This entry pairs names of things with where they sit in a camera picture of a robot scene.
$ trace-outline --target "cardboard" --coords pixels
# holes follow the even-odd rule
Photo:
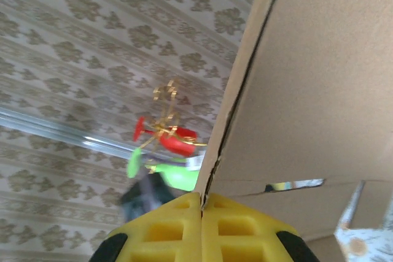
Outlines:
[[[346,259],[335,236],[327,236],[307,242],[307,246],[317,256],[320,262],[345,262]]]
[[[332,234],[362,180],[392,182],[392,36],[391,0],[254,0],[195,187],[202,204],[220,193],[312,239]],[[261,194],[309,179],[325,182]],[[385,207],[382,191],[365,198]],[[379,224],[366,205],[356,226]]]
[[[392,195],[392,182],[366,181],[349,228],[381,228]]]
[[[338,220],[348,205],[357,183],[322,185],[320,187],[298,190],[277,191],[274,193],[251,193],[233,195],[221,182],[213,181],[211,191],[228,196],[234,201],[257,209],[292,225],[305,240],[331,235],[335,232]],[[327,199],[334,199],[332,204]]]

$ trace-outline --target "yellow plastic object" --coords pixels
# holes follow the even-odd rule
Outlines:
[[[286,190],[286,182],[271,184],[275,190]]]
[[[276,233],[296,230],[270,216],[210,194],[202,218],[203,262],[293,262]]]
[[[201,262],[199,193],[187,193],[113,230],[128,235],[116,262]]]

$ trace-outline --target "cardboard edge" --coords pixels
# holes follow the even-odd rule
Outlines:
[[[313,241],[307,241],[306,244],[321,262],[346,261],[346,255],[344,254],[343,248],[333,234]]]
[[[296,190],[277,191],[274,193],[259,193],[248,196],[237,196],[235,201],[262,211],[264,214],[272,216],[284,223],[293,226],[304,240],[314,240],[319,237],[329,236],[335,233],[340,225],[343,213],[348,208],[350,200],[359,186],[358,182],[342,183],[341,185],[321,185],[319,187],[299,188]],[[288,214],[283,214],[287,210],[292,210],[292,218]],[[299,217],[300,212],[312,212]],[[310,219],[313,226],[305,226]]]
[[[365,181],[349,229],[381,228],[392,201],[392,195],[393,182]]]
[[[305,242],[311,242],[311,241],[315,241],[318,239],[324,239],[325,237],[330,237],[330,236],[334,235],[335,231],[336,231],[336,228],[331,228],[331,229],[327,229],[325,231],[321,231],[320,233],[307,234],[305,236],[302,236],[302,239]]]
[[[225,133],[231,122],[233,110],[239,100],[241,89],[247,78],[255,49],[258,46],[263,27],[268,20],[274,0],[254,0],[249,18],[246,23],[243,38],[239,46],[238,54],[233,63],[233,68],[224,92],[220,111],[217,115],[216,124],[213,127],[212,136],[202,163],[202,167],[196,182],[194,191],[201,196],[201,206],[204,207],[210,184],[214,173],[220,163],[220,151],[225,142]]]
[[[297,180],[291,181],[292,188],[285,189],[284,191],[290,190],[304,190],[313,187],[321,187],[323,185],[341,185],[347,183],[358,183],[357,179],[345,179],[344,177],[328,177],[324,179],[322,184],[314,185],[311,187],[294,187],[293,183]],[[214,192],[224,193],[228,197],[242,197],[242,196],[251,196],[251,195],[259,195],[265,192],[266,185],[272,185],[272,183],[267,182],[264,178],[261,178],[260,181],[248,181],[248,180],[222,180],[220,178],[215,177],[214,182],[212,183],[210,190],[214,190]],[[280,193],[282,191],[271,191],[269,193]]]

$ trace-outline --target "red toy part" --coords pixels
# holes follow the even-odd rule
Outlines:
[[[142,133],[147,133],[147,134],[154,134],[153,131],[146,130],[143,127],[143,123],[145,122],[145,118],[141,117],[139,118],[136,126],[135,126],[135,131],[134,131],[134,141],[138,141],[139,137],[141,136]]]
[[[147,133],[151,135],[155,134],[154,131],[144,129],[143,127],[144,120],[145,120],[144,117],[139,118],[135,126],[135,132],[133,138],[134,141],[137,141],[142,133]],[[197,141],[198,138],[198,134],[195,131],[186,128],[181,128],[181,127],[177,127],[175,134],[178,137],[185,139],[186,141]],[[166,148],[170,152],[176,153],[186,158],[192,156],[195,152],[195,145],[186,144],[185,142],[180,141],[176,136],[169,136],[168,133],[163,133],[160,136],[160,143],[164,148]]]
[[[189,139],[196,140],[198,135],[195,131],[177,127],[176,135],[185,138],[188,137]],[[195,145],[186,144],[185,142],[180,141],[175,136],[168,136],[168,134],[164,133],[160,137],[160,142],[164,148],[169,150],[172,153],[176,153],[178,155],[182,155],[186,158],[192,156],[195,152]]]

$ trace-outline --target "wallpaper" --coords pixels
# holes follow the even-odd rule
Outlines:
[[[207,142],[252,2],[0,0],[0,105],[132,144],[160,114],[153,89],[177,78],[181,123]],[[125,160],[5,127],[0,140],[0,261],[87,261],[123,221]]]
[[[1,103],[129,142],[177,78],[208,141],[252,0],[0,0]]]

